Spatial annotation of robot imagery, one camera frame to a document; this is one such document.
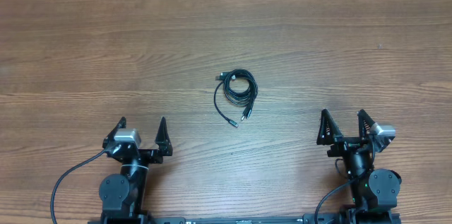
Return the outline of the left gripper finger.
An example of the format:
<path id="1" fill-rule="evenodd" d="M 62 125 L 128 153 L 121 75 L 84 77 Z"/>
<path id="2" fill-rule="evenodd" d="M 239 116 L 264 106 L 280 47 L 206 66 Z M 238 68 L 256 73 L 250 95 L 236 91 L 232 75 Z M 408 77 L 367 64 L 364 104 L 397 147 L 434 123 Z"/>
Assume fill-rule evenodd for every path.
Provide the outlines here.
<path id="1" fill-rule="evenodd" d="M 173 147 L 167 131 L 167 122 L 165 117 L 160 120 L 160 125 L 155 137 L 155 143 L 158 145 L 158 150 L 161 156 L 172 156 Z"/>
<path id="2" fill-rule="evenodd" d="M 126 117 L 122 117 L 119 122 L 117 123 L 117 125 L 113 128 L 113 130 L 111 130 L 109 132 L 109 134 L 107 135 L 107 139 L 108 140 L 112 140 L 114 138 L 114 135 L 117 133 L 117 131 L 119 129 L 124 129 L 126 128 Z"/>

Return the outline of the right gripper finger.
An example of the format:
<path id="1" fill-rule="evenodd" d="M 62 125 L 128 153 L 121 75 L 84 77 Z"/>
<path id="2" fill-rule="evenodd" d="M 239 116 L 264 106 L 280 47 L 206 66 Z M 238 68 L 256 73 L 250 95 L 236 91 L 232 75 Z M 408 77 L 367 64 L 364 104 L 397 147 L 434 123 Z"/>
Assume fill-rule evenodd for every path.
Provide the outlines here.
<path id="1" fill-rule="evenodd" d="M 371 128 L 375 125 L 375 121 L 367 114 L 363 109 L 357 112 L 358 124 L 359 124 L 359 136 L 361 138 L 372 138 L 373 133 Z"/>
<path id="2" fill-rule="evenodd" d="M 343 140 L 343 134 L 327 109 L 321 111 L 317 145 L 333 145 Z"/>

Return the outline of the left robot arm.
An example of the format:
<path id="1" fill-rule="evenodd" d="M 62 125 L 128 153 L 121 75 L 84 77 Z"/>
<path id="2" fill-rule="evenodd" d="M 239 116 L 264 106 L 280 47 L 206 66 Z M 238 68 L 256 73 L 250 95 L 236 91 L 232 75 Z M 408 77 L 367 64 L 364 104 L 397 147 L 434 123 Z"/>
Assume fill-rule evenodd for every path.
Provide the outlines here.
<path id="1" fill-rule="evenodd" d="M 155 144 L 156 149 L 142 149 L 138 130 L 128 129 L 125 117 L 103 140 L 105 154 L 121 163 L 121 169 L 120 173 L 109 175 L 100 183 L 101 223 L 155 222 L 142 206 L 149 166 L 161 164 L 163 158 L 173 154 L 165 118 L 160 121 Z"/>

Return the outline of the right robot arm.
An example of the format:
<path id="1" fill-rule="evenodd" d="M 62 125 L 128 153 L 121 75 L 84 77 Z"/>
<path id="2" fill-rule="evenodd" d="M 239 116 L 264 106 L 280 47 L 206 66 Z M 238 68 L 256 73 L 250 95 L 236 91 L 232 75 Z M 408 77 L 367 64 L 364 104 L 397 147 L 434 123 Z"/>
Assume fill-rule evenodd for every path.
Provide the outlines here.
<path id="1" fill-rule="evenodd" d="M 327 109 L 321 111 L 316 143 L 329 146 L 327 156 L 342 161 L 345 171 L 339 174 L 346 183 L 328 192 L 318 203 L 313 215 L 315 223 L 400 223 L 397 206 L 401 176 L 388 169 L 376 169 L 376 154 L 382 152 L 396 137 L 391 125 L 375 122 L 365 110 L 357 112 L 359 135 L 344 136 Z M 338 213 L 321 214 L 322 205 L 332 195 L 350 188 L 352 204 L 342 206 Z"/>

